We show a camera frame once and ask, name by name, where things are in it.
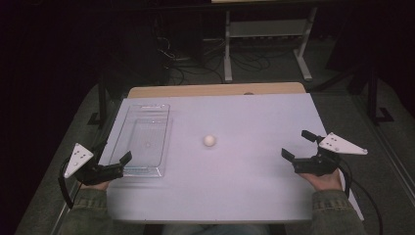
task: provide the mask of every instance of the white tabletop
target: white tabletop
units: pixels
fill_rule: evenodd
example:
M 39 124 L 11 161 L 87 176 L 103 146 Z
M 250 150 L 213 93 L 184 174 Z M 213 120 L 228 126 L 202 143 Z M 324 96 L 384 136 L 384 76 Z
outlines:
M 168 104 L 172 119 L 164 177 L 123 177 L 110 185 L 114 219 L 134 222 L 290 222 L 311 219 L 312 187 L 281 157 L 315 155 L 300 136 L 326 130 L 309 94 L 125 99 L 101 165 L 116 163 L 117 137 L 131 105 Z M 204 136 L 217 138 L 213 147 Z M 350 201 L 362 218 L 357 203 Z

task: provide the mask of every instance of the transparent plastic tray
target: transparent plastic tray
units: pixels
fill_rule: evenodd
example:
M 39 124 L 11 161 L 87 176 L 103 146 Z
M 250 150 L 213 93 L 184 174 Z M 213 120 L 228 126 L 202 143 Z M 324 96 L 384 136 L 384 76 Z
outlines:
M 130 106 L 115 144 L 112 164 L 131 151 L 124 176 L 161 177 L 169 142 L 169 105 Z

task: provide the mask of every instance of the white triangular marker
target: white triangular marker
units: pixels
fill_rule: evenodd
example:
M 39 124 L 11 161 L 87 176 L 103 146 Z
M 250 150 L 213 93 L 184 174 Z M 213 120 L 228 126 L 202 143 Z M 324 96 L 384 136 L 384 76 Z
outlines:
M 82 145 L 76 143 L 73 148 L 72 155 L 70 156 L 67 171 L 65 171 L 64 177 L 71 177 L 77 170 L 85 165 L 94 155 L 85 149 Z
M 320 142 L 319 146 L 339 154 L 367 155 L 368 153 L 366 149 L 362 149 L 346 141 L 344 138 L 335 135 L 333 132 L 327 135 L 327 137 Z

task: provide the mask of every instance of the white ball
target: white ball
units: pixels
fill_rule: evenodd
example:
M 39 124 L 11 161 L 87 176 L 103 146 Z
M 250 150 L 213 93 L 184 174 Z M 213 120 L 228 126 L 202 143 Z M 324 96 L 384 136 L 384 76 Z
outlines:
M 204 144 L 208 147 L 211 147 L 216 144 L 216 138 L 213 135 L 207 135 L 204 138 Z

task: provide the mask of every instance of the person's hand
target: person's hand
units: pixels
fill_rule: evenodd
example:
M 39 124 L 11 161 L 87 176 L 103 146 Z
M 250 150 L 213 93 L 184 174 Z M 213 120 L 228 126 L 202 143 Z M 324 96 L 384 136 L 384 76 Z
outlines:
M 96 185 L 84 185 L 82 184 L 80 186 L 80 189 L 97 189 L 97 190 L 102 190 L 102 191 L 107 191 L 108 186 L 110 186 L 110 181 L 107 182 L 102 182 Z
M 317 176 L 315 174 L 301 173 L 300 176 L 310 182 L 316 191 L 343 190 L 338 168 L 331 174 Z

